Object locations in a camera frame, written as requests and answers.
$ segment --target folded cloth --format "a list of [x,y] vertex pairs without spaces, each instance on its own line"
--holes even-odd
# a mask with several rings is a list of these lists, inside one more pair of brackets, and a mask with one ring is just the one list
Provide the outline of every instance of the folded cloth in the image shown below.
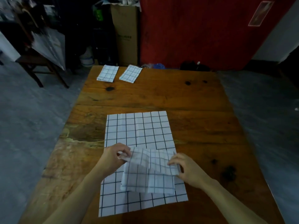
[[167,165],[174,155],[170,151],[131,148],[132,156],[123,154],[126,160],[121,180],[121,191],[143,193],[166,193],[175,195],[174,176],[178,175],[177,165]]

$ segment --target right hand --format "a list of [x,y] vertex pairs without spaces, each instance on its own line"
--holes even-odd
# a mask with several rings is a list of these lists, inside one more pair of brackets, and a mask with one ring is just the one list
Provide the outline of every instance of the right hand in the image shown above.
[[193,159],[183,153],[175,154],[167,163],[167,165],[171,164],[179,164],[183,167],[184,172],[179,173],[178,177],[193,187],[203,189],[211,179]]

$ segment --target left hand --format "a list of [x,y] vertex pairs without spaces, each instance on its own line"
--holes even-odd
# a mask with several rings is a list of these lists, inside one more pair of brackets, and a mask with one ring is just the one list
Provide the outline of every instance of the left hand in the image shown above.
[[130,148],[122,143],[104,148],[103,155],[95,165],[95,168],[103,174],[103,178],[113,174],[126,162],[118,158],[118,152],[123,152],[127,156],[131,156]]

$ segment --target wood grain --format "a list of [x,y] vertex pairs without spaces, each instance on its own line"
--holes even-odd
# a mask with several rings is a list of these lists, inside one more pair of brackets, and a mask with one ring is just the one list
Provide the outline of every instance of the wood grain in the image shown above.
[[[268,223],[283,223],[256,158],[215,73],[143,69],[135,83],[96,81],[94,66],[50,156],[20,224],[42,223],[80,184],[103,153],[107,114],[166,110],[177,152],[204,171]],[[228,181],[222,172],[236,169]],[[186,184],[189,201],[98,218],[99,193],[83,223],[226,223],[202,191]]]

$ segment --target white wall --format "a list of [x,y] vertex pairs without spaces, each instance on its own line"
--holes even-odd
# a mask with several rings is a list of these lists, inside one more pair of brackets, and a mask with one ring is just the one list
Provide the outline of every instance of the white wall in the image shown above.
[[283,61],[299,45],[299,0],[278,22],[253,60]]

